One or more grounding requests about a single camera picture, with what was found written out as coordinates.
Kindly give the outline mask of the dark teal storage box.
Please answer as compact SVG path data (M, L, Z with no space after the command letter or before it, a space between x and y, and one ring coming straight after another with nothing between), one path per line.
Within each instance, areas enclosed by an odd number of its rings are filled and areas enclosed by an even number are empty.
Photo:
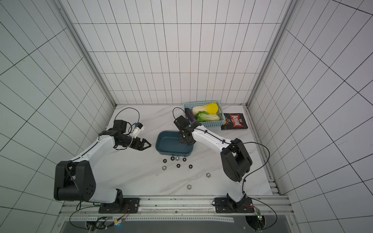
M162 155L188 157L194 146L180 143L178 131L162 131L157 137L155 148Z

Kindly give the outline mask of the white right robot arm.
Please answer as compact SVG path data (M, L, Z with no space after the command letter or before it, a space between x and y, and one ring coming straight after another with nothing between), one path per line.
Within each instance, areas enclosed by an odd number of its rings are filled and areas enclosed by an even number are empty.
M243 177L253 164L244 143L236 138L230 140L208 130L201 123L189 122L184 116L174 120L179 130L179 142L193 145L200 142L220 155L222 169L230 179L227 192L228 201L235 206L244 202Z

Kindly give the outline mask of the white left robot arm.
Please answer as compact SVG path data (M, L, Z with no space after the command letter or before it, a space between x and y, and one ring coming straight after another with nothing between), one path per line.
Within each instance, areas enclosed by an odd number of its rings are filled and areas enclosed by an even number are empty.
M87 149L69 161L61 161L55 168L54 199L57 201L80 201L91 203L115 203L121 191L96 184L93 168L111 149L122 147L143 151L151 144L138 135L144 130L136 123L132 132L126 134L127 122L115 120L112 128L99 134Z

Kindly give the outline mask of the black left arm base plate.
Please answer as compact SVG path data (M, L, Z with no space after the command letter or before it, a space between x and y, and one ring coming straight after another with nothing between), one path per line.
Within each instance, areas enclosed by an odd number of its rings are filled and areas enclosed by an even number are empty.
M139 209L140 198L122 198L114 203L103 203L100 205L100 214L136 214Z

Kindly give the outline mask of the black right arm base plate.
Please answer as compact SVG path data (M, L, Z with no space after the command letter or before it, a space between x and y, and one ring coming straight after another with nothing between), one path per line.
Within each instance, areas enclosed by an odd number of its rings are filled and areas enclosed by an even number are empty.
M229 196L223 198L215 198L212 201L216 213L234 214L234 213L254 213L255 207L251 198L243 197L240 201L235 202Z

